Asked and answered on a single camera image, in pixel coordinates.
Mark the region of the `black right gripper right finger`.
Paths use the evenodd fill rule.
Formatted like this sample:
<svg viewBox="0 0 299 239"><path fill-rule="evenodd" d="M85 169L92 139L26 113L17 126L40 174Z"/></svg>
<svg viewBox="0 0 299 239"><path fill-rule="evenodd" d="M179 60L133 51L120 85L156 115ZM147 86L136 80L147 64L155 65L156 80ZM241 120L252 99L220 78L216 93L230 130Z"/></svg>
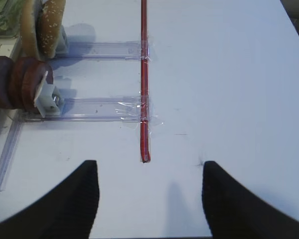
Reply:
<svg viewBox="0 0 299 239"><path fill-rule="evenodd" d="M215 161L203 164L201 198L214 239L299 239L299 221L257 197Z"/></svg>

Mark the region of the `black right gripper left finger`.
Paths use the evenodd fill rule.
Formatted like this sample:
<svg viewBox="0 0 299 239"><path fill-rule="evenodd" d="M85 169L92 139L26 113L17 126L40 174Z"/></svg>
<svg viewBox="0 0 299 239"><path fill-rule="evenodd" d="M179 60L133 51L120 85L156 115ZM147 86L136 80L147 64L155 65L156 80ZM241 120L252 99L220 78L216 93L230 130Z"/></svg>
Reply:
<svg viewBox="0 0 299 239"><path fill-rule="evenodd" d="M0 222L0 239L87 239L99 199L97 162L86 160L43 197Z"/></svg>

